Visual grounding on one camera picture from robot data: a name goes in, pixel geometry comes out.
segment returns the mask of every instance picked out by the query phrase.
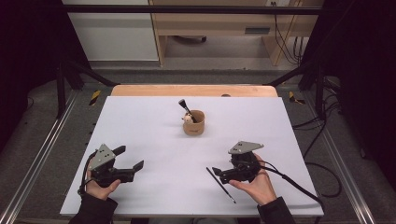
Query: sleeve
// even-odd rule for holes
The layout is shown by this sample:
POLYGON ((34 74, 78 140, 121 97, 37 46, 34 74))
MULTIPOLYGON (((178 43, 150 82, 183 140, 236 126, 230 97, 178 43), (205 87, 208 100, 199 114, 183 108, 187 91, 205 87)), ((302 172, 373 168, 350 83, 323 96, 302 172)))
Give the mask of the sleeve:
POLYGON ((295 223, 294 218, 282 197, 262 206, 257 205, 257 209, 259 210, 262 221, 267 224, 295 223))
POLYGON ((106 201, 97 199, 86 193, 81 200, 78 213, 69 221, 69 224, 108 224, 113 218, 117 203, 110 198, 106 201))

